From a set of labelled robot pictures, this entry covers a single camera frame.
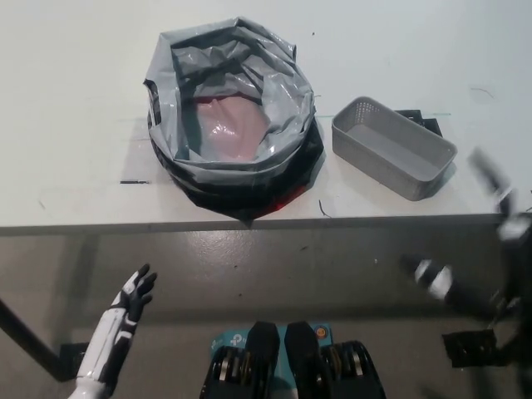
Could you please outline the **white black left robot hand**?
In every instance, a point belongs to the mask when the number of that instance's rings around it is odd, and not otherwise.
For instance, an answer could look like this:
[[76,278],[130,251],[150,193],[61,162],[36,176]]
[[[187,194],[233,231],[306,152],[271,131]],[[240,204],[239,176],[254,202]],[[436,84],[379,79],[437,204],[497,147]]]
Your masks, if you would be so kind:
[[157,274],[144,264],[135,271],[102,314],[88,344],[77,376],[113,387],[135,336]]

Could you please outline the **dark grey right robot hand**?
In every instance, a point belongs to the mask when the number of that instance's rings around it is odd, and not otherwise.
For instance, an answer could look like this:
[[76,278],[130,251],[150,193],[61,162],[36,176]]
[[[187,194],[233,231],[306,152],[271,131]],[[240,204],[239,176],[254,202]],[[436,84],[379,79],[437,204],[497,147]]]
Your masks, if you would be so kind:
[[459,313],[490,321],[505,314],[517,302],[522,310],[531,306],[531,214],[515,209],[510,181],[482,150],[475,149],[470,163],[486,182],[497,203],[501,220],[496,233],[505,262],[505,284],[497,301],[480,296],[478,289],[459,280],[451,266],[416,254],[400,258],[401,268],[433,298]]

